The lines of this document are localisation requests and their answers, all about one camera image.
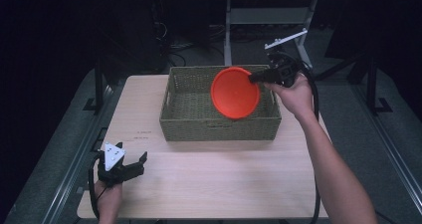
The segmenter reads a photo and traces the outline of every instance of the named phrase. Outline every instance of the black cable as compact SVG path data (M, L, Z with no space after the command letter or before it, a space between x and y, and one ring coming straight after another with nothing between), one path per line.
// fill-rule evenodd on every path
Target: black cable
M316 120L319 120L319 98L318 98L318 92L317 92L317 85L314 81L314 78L311 76L311 73L305 67L305 64L303 64L302 73L308 79L308 83L310 84L311 91L314 97L314 114L316 116ZM316 184L316 205L315 205L315 210L314 210L314 216L313 216L313 219L311 220L311 224L317 223L317 220L319 218L319 209L320 209L320 195L317 189L316 180L315 180L315 184Z
M91 205L93 206L93 211L97 219L100 219L100 212L97 206L98 199L96 198L96 189L95 189L95 184L94 184L94 165L96 165L96 161L100 159L101 155L102 155L101 152L97 153L97 155L94 157L93 161L91 162L90 169L88 170L88 187L90 189Z
M183 67L186 67L186 59L183 56L181 56L179 54L175 54L175 53L168 53L168 55L173 55L173 56L179 57L180 59L183 60ZM172 60L169 59L169 61L174 67L179 67L179 66L176 66L176 64Z
M73 224L77 224L79 221L81 221L81 217L77 217Z
M398 224L397 222L391 220L389 217L385 216L384 214L380 213L379 211L375 210L376 215L380 216L382 219L386 220L391 224Z

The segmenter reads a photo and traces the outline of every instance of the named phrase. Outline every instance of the wooden table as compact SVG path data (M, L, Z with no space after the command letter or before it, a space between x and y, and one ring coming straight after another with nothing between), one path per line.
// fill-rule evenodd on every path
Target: wooden table
M159 124L167 79L128 78L105 136L107 142L123 142L124 165L148 151L145 173L123 184L120 218L313 216L316 192L305 136L281 101L283 119L274 141L167 142ZM78 215L95 218L88 191ZM327 216L323 206L319 216Z

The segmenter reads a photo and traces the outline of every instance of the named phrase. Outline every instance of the human arm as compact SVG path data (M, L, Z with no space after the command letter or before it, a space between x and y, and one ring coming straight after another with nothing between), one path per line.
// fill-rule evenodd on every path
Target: human arm
M322 203L332 223L377 223L372 203L333 147L314 115L308 80L298 75L291 88L265 84L277 93L304 130Z
M97 181L95 190L100 212L99 224L115 223L122 200L122 184L115 184L113 187L107 188L105 183Z

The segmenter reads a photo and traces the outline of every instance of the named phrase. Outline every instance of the metal frame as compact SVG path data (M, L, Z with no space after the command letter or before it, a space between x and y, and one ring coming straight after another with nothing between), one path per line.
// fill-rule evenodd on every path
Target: metal frame
M230 45L230 26L232 24L303 24L307 30L317 6L317 0L312 0L309 7L297 8L232 8L231 0L227 0L226 7L226 38L224 40L224 65L232 66L232 52ZM305 49L304 34L295 39L298 53L305 63L312 67L310 57Z

